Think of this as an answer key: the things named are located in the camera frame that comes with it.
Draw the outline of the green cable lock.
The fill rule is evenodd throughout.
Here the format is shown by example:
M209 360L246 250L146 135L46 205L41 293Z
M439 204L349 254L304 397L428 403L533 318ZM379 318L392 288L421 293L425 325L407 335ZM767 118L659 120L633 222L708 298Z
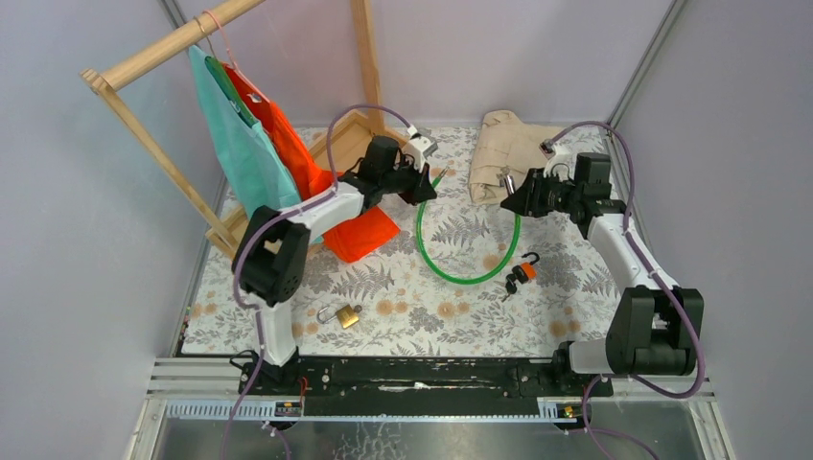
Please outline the green cable lock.
M427 212L427 205L428 203L424 202L417 208L417 214L413 225L413 241L415 243L417 253L426 267L432 274L439 277L442 281L458 286L481 285L497 277L508 266L508 263L512 261L521 240L522 218L519 215L515 215L513 217L509 243L494 266L479 274L469 273L463 275L460 273L450 273L444 270L432 259L426 246L424 237L424 217Z

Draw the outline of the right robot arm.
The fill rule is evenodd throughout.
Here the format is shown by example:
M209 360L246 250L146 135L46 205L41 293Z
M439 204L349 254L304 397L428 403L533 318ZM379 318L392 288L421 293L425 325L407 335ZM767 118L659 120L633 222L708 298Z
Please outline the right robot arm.
M571 177L552 164L527 172L517 185L507 167L498 181L507 192L503 209L542 218L565 214L601 256L620 292L609 329L601 339L566 343L562 361L549 370L552 386L572 395L588 374L687 376L695 370L695 343L704 300L667 275L645 248L626 204L611 197L612 162L601 153L578 153Z

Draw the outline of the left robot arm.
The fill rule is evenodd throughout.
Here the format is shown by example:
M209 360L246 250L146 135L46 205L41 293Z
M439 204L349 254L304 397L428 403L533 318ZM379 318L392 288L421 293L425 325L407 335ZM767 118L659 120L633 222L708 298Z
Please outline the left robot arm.
M258 354L266 362L261 382L276 394L289 392L297 369L289 360L297 347L289 300L301 285L309 246L317 239L344 262L355 262L398 234L378 205L397 195L417 205L435 199L429 155L437 145L416 131L404 145L375 136L364 156L322 193L283 210L267 206L252 215L232 264L236 289L257 310Z

